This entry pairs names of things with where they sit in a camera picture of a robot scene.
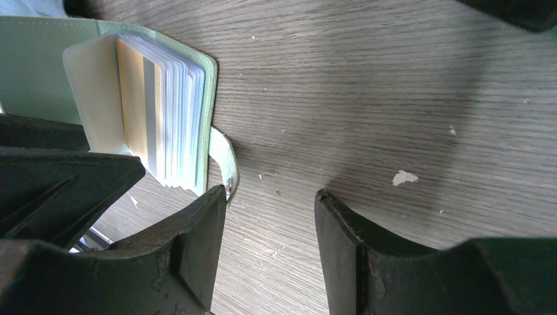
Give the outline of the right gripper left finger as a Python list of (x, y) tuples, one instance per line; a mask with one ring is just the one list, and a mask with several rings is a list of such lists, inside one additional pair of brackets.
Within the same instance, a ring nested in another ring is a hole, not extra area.
[(1, 313), (209, 314), (226, 210), (218, 185), (102, 251), (3, 240)]

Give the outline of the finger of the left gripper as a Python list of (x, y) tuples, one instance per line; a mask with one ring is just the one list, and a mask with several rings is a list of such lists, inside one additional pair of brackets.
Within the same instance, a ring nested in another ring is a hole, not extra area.
[(79, 124), (1, 114), (1, 238), (70, 248), (145, 174), (92, 153)]

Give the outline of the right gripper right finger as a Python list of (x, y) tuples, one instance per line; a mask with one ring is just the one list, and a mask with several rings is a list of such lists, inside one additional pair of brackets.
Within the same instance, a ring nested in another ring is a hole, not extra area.
[(555, 314), (555, 238), (474, 238), (438, 250), (327, 190), (315, 226), (331, 314)]

